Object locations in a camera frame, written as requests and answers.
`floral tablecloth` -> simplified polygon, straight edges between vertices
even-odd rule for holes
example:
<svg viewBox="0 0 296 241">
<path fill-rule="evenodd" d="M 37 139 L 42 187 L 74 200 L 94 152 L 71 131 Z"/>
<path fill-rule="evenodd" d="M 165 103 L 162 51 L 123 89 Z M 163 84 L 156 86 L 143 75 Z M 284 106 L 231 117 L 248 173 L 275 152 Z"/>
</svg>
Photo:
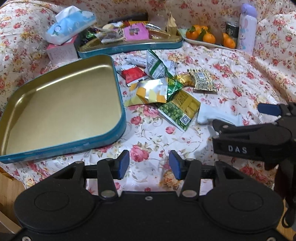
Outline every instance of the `floral tablecloth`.
<svg viewBox="0 0 296 241">
<path fill-rule="evenodd" d="M 8 0 L 0 8 L 0 117 L 17 88 L 58 67 L 51 65 L 46 55 L 44 34 L 65 5 L 95 12 L 100 23 L 140 10 L 148 11 L 149 16 L 164 17 L 171 11 L 179 26 L 199 23 L 224 30 L 225 20 L 238 19 L 242 3 L 252 4 L 258 12 L 254 56 L 188 43 L 177 50 L 156 53 L 176 61 L 177 73 L 205 68 L 212 74 L 219 89 L 217 95 L 196 94 L 191 88 L 185 88 L 199 101 L 233 115 L 241 113 L 245 125 L 274 121 L 270 116 L 259 115 L 258 103 L 296 100 L 296 12 L 289 0 Z M 145 51 L 133 54 L 145 56 Z M 124 56 L 114 55 L 115 64 L 124 64 Z M 121 77 L 119 81 L 125 99 L 128 88 Z M 131 164 L 126 177 L 115 181 L 119 191 L 178 190 L 181 182 L 174 178 L 168 164 L 169 150 L 176 150 L 184 158 L 196 158 L 205 164 L 219 159 L 226 161 L 258 181 L 273 184 L 275 170 L 265 171 L 262 163 L 213 154 L 207 126 L 193 121 L 182 133 L 150 105 L 129 107 L 126 114 L 127 129 L 122 138 L 110 146 L 43 161 L 0 163 L 0 166 L 25 187 L 30 187 L 74 161 L 95 164 L 106 157 L 115 158 L 127 149 Z M 87 188 L 95 193 L 96 181 L 88 182 Z"/>
</svg>

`blue gripper pad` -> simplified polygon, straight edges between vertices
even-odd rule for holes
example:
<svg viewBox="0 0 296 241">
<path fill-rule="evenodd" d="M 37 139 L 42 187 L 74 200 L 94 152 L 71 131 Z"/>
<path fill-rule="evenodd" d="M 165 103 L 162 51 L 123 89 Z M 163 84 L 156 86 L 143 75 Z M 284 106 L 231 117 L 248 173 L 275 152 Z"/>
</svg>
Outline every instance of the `blue gripper pad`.
<svg viewBox="0 0 296 241">
<path fill-rule="evenodd" d="M 281 115 L 281 108 L 275 104 L 259 103 L 257 107 L 258 111 L 263 114 L 279 116 Z"/>
<path fill-rule="evenodd" d="M 118 179 L 120 180 L 124 178 L 126 170 L 129 166 L 129 151 L 124 150 L 117 159 L 120 160 L 118 168 Z"/>
<path fill-rule="evenodd" d="M 184 180 L 187 174 L 183 172 L 184 160 L 177 154 L 175 150 L 170 151 L 168 155 L 168 162 L 175 178 L 177 180 Z"/>
</svg>

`black can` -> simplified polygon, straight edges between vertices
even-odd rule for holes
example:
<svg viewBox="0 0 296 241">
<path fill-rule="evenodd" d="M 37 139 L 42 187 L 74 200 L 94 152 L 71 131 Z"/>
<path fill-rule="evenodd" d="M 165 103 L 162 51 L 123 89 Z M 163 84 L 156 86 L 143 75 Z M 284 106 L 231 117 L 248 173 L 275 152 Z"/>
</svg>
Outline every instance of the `black can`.
<svg viewBox="0 0 296 241">
<path fill-rule="evenodd" d="M 225 32 L 228 34 L 229 37 L 231 37 L 235 45 L 237 44 L 237 38 L 239 36 L 239 26 L 235 25 L 233 23 L 226 23 L 226 30 Z"/>
</svg>

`red snack package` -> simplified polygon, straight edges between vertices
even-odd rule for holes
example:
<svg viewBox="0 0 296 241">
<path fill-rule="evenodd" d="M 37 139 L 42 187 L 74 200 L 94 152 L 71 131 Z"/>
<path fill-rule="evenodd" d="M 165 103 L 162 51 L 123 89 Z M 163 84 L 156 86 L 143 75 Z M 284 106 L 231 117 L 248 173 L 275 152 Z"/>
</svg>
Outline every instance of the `red snack package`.
<svg viewBox="0 0 296 241">
<path fill-rule="evenodd" d="M 126 85 L 128 87 L 148 78 L 148 75 L 134 64 L 118 65 L 115 68 L 117 73 L 126 80 Z"/>
</svg>

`thermos bottle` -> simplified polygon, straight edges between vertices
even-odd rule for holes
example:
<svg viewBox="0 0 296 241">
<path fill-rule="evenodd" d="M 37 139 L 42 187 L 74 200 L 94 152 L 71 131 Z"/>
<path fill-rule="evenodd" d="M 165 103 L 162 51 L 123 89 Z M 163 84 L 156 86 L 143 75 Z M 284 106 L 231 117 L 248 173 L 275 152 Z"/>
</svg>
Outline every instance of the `thermos bottle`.
<svg viewBox="0 0 296 241">
<path fill-rule="evenodd" d="M 256 8 L 249 4 L 242 4 L 241 15 L 239 18 L 239 35 L 237 49 L 253 54 L 256 27 L 257 27 Z"/>
</svg>

